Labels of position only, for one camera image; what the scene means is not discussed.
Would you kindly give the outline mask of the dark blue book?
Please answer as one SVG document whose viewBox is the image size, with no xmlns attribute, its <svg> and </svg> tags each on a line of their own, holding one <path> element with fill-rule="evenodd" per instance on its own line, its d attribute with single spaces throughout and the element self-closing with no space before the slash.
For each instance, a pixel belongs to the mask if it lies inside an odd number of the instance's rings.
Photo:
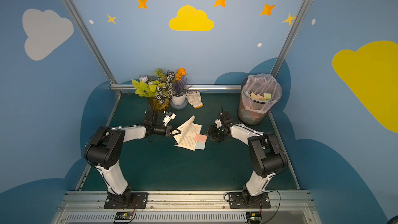
<svg viewBox="0 0 398 224">
<path fill-rule="evenodd" d="M 193 123 L 194 120 L 195 116 L 192 116 L 189 120 L 187 120 L 185 123 L 178 127 L 182 134 L 173 137 L 176 141 L 176 147 L 195 151 L 195 146 L 197 142 L 194 140 L 194 138 L 197 134 L 200 134 L 202 126 Z"/>
</svg>

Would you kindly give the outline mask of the pink sticky note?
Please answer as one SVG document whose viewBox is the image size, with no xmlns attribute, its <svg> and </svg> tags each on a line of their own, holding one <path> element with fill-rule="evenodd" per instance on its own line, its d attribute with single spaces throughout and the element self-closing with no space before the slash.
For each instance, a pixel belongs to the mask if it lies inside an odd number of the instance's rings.
<svg viewBox="0 0 398 224">
<path fill-rule="evenodd" d="M 207 135 L 201 135 L 197 134 L 194 138 L 196 142 L 201 142 L 201 143 L 206 143 L 208 136 Z"/>
</svg>

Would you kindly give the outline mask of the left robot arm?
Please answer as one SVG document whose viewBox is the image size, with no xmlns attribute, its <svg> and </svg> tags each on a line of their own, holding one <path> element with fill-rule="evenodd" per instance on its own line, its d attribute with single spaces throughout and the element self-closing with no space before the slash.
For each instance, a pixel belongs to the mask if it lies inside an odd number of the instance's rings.
<svg viewBox="0 0 398 224">
<path fill-rule="evenodd" d="M 140 125 L 128 127 L 100 126 L 86 143 L 84 158 L 87 163 L 96 168 L 107 186 L 105 209 L 145 208 L 131 193 L 131 187 L 124 178 L 119 165 L 123 144 L 152 135 L 171 137 L 180 134 L 169 122 L 176 115 L 172 112 L 147 111 Z"/>
</svg>

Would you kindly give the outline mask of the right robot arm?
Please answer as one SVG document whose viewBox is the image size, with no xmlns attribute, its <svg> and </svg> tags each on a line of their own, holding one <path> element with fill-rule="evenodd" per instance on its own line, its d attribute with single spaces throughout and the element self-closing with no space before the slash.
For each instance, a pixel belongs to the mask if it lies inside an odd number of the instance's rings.
<svg viewBox="0 0 398 224">
<path fill-rule="evenodd" d="M 245 207 L 265 205 L 268 199 L 265 188 L 274 176 L 288 168 L 287 156 L 277 144 L 276 136 L 256 131 L 234 121 L 228 111 L 219 114 L 219 118 L 209 127 L 205 135 L 216 142 L 223 142 L 227 137 L 234 138 L 249 147 L 254 171 L 237 200 L 229 196 L 229 201 Z"/>
</svg>

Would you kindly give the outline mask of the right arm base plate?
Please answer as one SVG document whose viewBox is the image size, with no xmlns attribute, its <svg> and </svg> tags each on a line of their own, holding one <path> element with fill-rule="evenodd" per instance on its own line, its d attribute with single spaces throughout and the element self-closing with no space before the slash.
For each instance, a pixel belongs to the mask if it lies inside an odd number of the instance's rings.
<svg viewBox="0 0 398 224">
<path fill-rule="evenodd" d="M 271 208 L 270 199 L 267 193 L 258 196 L 251 196 L 247 191 L 228 192 L 224 198 L 231 209 L 254 209 L 254 208 Z"/>
</svg>

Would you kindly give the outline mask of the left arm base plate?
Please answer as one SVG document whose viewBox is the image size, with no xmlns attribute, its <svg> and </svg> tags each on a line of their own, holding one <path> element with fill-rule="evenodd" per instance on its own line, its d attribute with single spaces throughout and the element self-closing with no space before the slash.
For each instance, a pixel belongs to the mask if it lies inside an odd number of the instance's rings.
<svg viewBox="0 0 398 224">
<path fill-rule="evenodd" d="M 124 195 L 107 192 L 104 209 L 145 209 L 148 196 L 147 192 L 127 192 Z"/>
</svg>

